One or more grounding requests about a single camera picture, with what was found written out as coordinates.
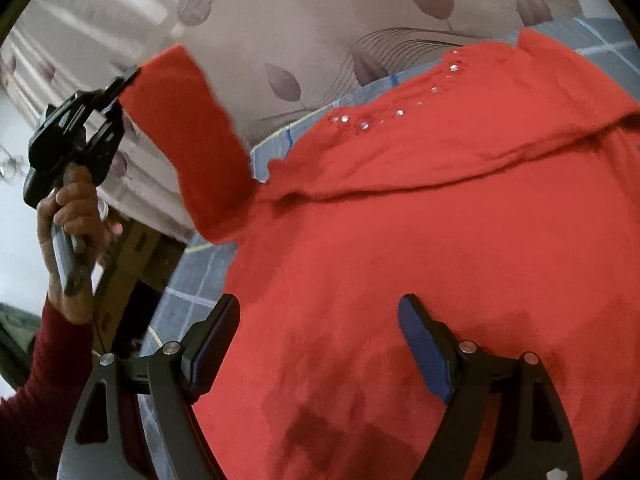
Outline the dark red sleeve forearm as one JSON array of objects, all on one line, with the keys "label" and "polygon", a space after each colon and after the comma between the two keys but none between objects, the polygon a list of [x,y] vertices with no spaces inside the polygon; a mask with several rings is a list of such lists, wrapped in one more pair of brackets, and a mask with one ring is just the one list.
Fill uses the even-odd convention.
[{"label": "dark red sleeve forearm", "polygon": [[42,311],[26,384],[1,402],[1,477],[35,479],[58,470],[68,426],[92,371],[92,327],[53,304]]}]

